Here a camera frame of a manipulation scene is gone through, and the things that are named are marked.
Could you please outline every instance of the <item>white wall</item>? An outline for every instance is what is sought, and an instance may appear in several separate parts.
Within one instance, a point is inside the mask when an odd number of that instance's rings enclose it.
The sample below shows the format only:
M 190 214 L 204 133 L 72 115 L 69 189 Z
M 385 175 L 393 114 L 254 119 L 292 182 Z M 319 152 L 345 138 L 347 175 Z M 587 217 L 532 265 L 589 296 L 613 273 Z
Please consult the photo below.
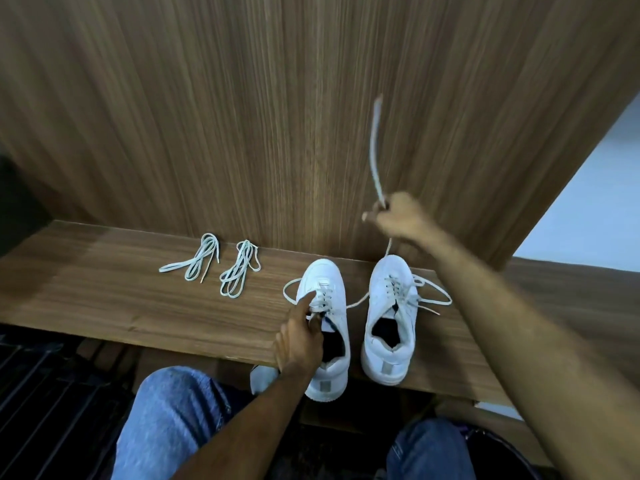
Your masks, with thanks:
M 640 95 L 514 255 L 640 271 Z

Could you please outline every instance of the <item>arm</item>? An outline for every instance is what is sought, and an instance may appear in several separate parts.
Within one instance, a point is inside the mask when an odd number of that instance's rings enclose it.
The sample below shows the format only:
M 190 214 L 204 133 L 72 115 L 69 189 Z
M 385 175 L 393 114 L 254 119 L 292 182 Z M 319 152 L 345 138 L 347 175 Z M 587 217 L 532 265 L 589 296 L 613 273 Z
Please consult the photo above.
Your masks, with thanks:
M 540 314 L 407 193 L 363 218 L 418 245 L 509 398 L 568 478 L 640 475 L 640 394 L 572 331 Z
M 312 292 L 289 311 L 274 343 L 280 376 L 178 469 L 175 480 L 261 479 L 323 353 L 320 320 L 307 324 Z

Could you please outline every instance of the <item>hand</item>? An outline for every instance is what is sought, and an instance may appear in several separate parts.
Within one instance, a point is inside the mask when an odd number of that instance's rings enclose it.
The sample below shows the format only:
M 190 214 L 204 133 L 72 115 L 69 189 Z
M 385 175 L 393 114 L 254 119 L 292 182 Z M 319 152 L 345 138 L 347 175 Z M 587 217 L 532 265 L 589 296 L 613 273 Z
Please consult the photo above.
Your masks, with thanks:
M 280 372 L 300 372 L 309 380 L 320 367 L 323 354 L 321 319 L 307 321 L 309 304 L 315 297 L 316 292 L 311 291 L 291 307 L 274 343 Z
M 407 192 L 396 192 L 387 199 L 388 209 L 377 201 L 362 220 L 372 222 L 388 237 L 416 241 L 430 226 L 436 226 L 420 204 Z

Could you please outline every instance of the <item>forearm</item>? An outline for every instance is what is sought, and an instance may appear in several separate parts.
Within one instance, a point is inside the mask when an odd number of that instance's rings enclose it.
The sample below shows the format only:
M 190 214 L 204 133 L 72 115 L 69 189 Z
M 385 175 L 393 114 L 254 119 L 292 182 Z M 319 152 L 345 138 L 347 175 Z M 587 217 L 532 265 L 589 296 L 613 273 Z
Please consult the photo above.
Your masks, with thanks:
M 309 380 L 302 371 L 283 371 L 173 478 L 263 478 Z
M 640 397 L 583 339 L 546 319 L 500 274 L 441 230 L 417 243 L 514 405 L 565 475 L 640 470 Z

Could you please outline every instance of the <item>blue jeans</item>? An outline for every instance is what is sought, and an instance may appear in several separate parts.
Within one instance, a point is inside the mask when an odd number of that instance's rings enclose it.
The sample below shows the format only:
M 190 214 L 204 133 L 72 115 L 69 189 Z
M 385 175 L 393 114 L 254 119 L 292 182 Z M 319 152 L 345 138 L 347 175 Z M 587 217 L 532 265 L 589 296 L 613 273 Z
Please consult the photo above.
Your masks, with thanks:
M 166 480 L 252 399 L 203 372 L 168 367 L 140 385 L 118 439 L 112 480 Z M 387 455 L 387 478 L 475 479 L 464 438 L 449 421 L 415 422 Z

